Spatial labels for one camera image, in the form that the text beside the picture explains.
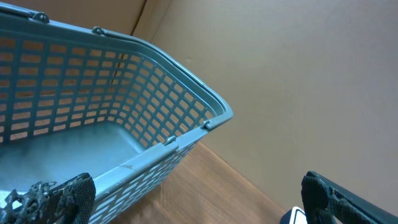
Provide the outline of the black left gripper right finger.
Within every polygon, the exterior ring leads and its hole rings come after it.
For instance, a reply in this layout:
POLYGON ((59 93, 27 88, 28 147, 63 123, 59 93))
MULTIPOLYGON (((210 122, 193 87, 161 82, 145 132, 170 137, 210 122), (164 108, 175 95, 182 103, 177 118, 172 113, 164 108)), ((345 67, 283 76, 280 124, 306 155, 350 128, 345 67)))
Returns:
POLYGON ((397 223, 397 216, 375 206, 326 177, 309 171, 303 177, 301 196, 308 224, 397 223))

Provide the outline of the grey plastic shopping basket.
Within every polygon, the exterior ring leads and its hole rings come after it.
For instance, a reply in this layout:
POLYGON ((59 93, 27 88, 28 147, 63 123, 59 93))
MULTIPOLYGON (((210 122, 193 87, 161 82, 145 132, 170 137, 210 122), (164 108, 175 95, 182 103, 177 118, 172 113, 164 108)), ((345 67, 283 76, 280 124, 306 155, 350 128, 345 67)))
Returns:
POLYGON ((88 223, 107 223, 232 117, 219 94, 142 39, 1 4, 1 207, 13 190, 88 173, 88 223))

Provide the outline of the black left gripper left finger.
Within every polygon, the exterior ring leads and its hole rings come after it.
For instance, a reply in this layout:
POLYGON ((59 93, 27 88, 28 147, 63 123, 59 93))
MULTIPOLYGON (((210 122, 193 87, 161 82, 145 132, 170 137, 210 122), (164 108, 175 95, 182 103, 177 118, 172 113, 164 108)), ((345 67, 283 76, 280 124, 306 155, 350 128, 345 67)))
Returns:
POLYGON ((88 173, 56 185, 37 182, 25 194, 11 191, 1 207, 1 223, 88 223, 96 196, 88 173))

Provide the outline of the white barcode scanner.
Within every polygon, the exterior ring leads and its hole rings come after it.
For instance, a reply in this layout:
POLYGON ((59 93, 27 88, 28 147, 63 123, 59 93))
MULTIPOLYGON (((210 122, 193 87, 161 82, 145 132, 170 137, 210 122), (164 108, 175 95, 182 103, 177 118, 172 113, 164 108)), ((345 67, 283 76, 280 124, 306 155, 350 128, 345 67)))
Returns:
POLYGON ((280 224, 307 224, 305 212, 300 207, 293 207, 280 219, 280 224))

